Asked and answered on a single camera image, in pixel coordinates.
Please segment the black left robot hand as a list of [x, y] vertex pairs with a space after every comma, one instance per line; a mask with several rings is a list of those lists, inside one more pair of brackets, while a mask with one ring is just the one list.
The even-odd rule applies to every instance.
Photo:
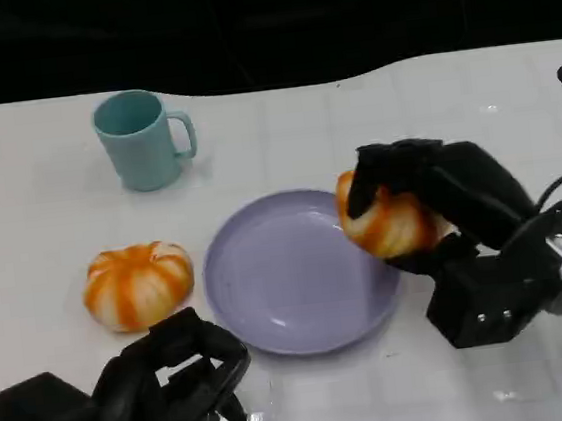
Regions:
[[244, 343], [185, 308], [103, 368], [98, 421], [248, 421], [235, 388], [250, 363]]

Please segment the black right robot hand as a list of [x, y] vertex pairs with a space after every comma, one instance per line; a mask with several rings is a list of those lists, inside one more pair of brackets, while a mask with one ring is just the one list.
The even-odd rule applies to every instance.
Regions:
[[469, 141], [403, 139], [357, 149], [355, 177], [346, 204], [358, 219], [371, 206], [378, 188], [408, 192], [425, 208], [457, 227], [452, 246], [443, 240], [426, 249], [389, 259], [387, 265], [435, 277], [442, 264], [463, 257], [476, 244], [500, 250], [537, 214], [523, 186], [483, 148]]

